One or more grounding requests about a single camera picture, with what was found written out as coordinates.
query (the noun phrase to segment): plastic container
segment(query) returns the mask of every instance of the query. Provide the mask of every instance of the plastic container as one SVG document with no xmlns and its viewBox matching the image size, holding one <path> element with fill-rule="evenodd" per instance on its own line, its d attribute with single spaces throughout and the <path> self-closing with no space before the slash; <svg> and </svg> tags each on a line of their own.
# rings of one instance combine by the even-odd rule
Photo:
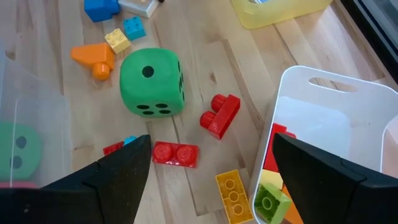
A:
<svg viewBox="0 0 398 224">
<path fill-rule="evenodd" d="M 347 91 L 313 84 L 314 78 Z M 398 94 L 389 87 L 314 68 L 289 68 L 267 109 L 249 189 L 253 211 L 273 123 L 286 126 L 301 141 L 381 172 L 384 132 L 397 115 Z M 257 215 L 255 219 L 263 223 Z"/>
<path fill-rule="evenodd" d="M 68 102 L 0 51 L 0 187 L 43 187 L 72 171 Z"/>
<path fill-rule="evenodd" d="M 325 9 L 333 0 L 268 0 L 256 4 L 250 0 L 232 0 L 242 25 L 255 29 Z"/>
</svg>

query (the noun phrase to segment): green lego brick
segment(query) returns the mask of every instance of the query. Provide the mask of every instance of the green lego brick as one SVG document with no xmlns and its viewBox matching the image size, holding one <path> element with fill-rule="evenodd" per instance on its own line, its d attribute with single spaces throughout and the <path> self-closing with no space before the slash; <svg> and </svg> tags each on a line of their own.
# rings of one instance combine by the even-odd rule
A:
<svg viewBox="0 0 398 224">
<path fill-rule="evenodd" d="M 42 140 L 28 126 L 0 123 L 0 180 L 27 180 L 39 166 Z"/>
<path fill-rule="evenodd" d="M 120 92 L 126 107 L 145 117 L 177 114 L 185 104 L 180 61 L 171 50 L 137 50 L 124 59 Z"/>
<path fill-rule="evenodd" d="M 254 200 L 254 208 L 269 224 L 279 224 L 292 204 L 282 191 L 272 184 L 260 185 Z"/>
</svg>

